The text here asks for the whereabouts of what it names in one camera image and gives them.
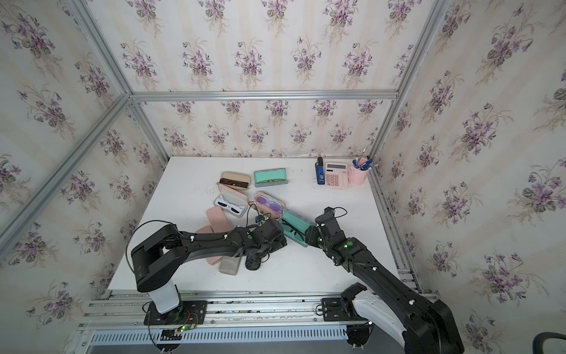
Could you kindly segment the teal case black glasses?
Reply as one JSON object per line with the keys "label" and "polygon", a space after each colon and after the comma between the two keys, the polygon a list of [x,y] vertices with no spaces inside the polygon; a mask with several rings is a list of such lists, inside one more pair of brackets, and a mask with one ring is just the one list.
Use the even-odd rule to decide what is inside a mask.
{"label": "teal case black glasses", "polygon": [[303,247],[308,247],[307,231],[315,224],[305,217],[289,210],[283,209],[282,216],[279,219],[284,235]]}

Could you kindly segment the beige case black glasses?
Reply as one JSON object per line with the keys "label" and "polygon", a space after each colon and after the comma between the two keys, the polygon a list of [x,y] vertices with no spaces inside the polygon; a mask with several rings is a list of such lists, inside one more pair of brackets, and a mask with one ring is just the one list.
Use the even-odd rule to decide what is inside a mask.
{"label": "beige case black glasses", "polygon": [[262,257],[258,254],[249,255],[246,257],[245,267],[249,271],[256,271],[261,267]]}

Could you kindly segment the plaid case purple glasses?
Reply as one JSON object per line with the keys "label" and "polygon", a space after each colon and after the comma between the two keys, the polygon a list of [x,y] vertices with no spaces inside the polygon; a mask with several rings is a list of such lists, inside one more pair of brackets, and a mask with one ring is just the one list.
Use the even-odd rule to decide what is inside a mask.
{"label": "plaid case purple glasses", "polygon": [[282,217],[283,210],[286,208],[286,204],[283,201],[263,192],[256,193],[252,204],[261,214],[276,220]]}

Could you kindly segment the grey case red sunglasses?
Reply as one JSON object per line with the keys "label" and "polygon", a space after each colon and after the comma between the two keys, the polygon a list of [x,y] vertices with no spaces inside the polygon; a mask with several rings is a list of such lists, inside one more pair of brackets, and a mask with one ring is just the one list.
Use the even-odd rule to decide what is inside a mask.
{"label": "grey case red sunglasses", "polygon": [[220,262],[219,272],[221,274],[236,276],[240,269],[242,258],[223,257]]}

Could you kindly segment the pink case white sunglasses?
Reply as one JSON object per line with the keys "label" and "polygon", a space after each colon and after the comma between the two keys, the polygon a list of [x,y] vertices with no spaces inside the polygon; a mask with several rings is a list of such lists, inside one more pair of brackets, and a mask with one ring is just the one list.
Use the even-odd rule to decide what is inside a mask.
{"label": "pink case white sunglasses", "polygon": [[218,197],[216,197],[216,199],[223,199],[223,200],[225,200],[229,203],[239,205],[239,206],[246,208],[246,210],[244,211],[244,213],[241,216],[241,217],[243,217],[243,215],[247,212],[248,207],[249,207],[248,197],[245,194],[239,192],[238,190],[234,190],[234,189],[227,187],[223,184],[217,183],[217,187],[218,187],[220,194],[218,195]]}

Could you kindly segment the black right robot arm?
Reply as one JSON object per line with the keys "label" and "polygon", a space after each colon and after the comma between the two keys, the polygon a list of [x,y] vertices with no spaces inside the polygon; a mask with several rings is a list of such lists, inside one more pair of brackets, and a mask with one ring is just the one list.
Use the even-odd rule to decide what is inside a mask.
{"label": "black right robot arm", "polygon": [[406,286],[355,237],[346,237],[335,208],[328,206],[307,231],[309,245],[322,249],[335,266],[365,285],[351,300],[355,313],[380,327],[406,353],[463,353],[464,344],[451,309]]}

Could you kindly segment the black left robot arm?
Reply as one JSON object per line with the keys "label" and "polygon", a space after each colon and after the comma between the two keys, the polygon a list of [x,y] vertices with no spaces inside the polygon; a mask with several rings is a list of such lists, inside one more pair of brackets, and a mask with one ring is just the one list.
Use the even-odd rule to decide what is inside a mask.
{"label": "black left robot arm", "polygon": [[182,308],[172,278],[185,263],[216,256],[244,257],[248,269],[254,271],[264,258],[286,246],[284,230],[273,219],[220,233],[185,232],[166,222],[135,246],[126,261],[134,274],[137,291],[150,296],[158,314],[167,315]]}

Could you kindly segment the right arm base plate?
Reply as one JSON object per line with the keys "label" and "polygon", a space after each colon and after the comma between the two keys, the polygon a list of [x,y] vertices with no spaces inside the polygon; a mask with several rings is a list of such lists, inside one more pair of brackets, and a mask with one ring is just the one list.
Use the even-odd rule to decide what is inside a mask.
{"label": "right arm base plate", "polygon": [[378,315],[374,308],[363,309],[361,298],[355,302],[357,296],[368,288],[361,283],[355,283],[338,296],[321,299],[322,317],[325,322],[364,321],[376,323]]}

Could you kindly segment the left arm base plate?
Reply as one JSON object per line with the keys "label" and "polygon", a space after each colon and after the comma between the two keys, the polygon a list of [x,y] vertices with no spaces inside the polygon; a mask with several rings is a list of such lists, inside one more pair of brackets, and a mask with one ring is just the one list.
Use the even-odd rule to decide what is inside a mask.
{"label": "left arm base plate", "polygon": [[186,301],[182,300],[181,305],[166,314],[160,314],[157,311],[154,302],[151,302],[147,308],[144,318],[144,325],[202,325],[205,320],[208,302],[206,301]]}

